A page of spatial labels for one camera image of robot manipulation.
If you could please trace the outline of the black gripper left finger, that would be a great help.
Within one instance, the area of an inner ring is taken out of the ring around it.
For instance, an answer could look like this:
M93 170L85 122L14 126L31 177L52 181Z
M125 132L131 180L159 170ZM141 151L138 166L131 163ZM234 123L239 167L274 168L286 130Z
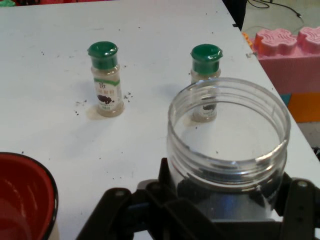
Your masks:
M148 231L154 240L208 240L213 225L187 199L169 188L168 160L163 158L158 179L131 193L107 190L77 236L79 240L131 240Z

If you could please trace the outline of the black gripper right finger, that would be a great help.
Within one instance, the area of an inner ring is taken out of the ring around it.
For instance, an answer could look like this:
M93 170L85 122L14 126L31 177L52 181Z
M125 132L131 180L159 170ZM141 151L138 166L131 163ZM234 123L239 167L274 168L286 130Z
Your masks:
M316 229L320 227L320 189L311 181L285 173L274 209L282 217L280 240L319 239Z

